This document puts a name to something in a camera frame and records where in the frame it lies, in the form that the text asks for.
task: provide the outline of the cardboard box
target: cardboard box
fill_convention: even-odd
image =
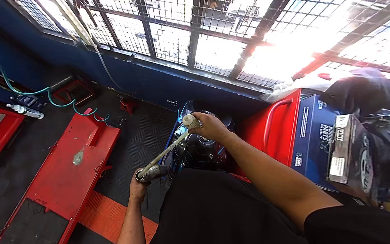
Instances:
[[[291,168],[322,188],[336,191],[327,180],[329,148],[336,115],[313,95],[300,101]]]
[[[339,191],[367,203],[372,197],[374,179],[370,139],[369,132],[354,115],[336,117],[328,180]]]

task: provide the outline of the black shirt sleeve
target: black shirt sleeve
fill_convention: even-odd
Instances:
[[[311,244],[390,244],[390,213],[368,206],[338,206],[314,211],[305,220]]]

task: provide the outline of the orange floor mat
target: orange floor mat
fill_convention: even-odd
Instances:
[[[125,206],[93,191],[79,218],[79,223],[112,243],[116,243],[123,226],[125,214]],[[149,243],[156,232],[157,224],[144,216],[142,218],[145,239]]]

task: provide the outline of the window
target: window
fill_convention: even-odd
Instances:
[[[8,1],[47,33],[79,37],[51,0]],[[102,45],[254,89],[366,66],[390,78],[390,0],[69,2]]]

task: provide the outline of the red motorcycle lift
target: red motorcycle lift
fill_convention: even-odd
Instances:
[[[88,108],[84,114],[91,113]],[[120,129],[75,114],[0,233],[0,243],[67,243]]]

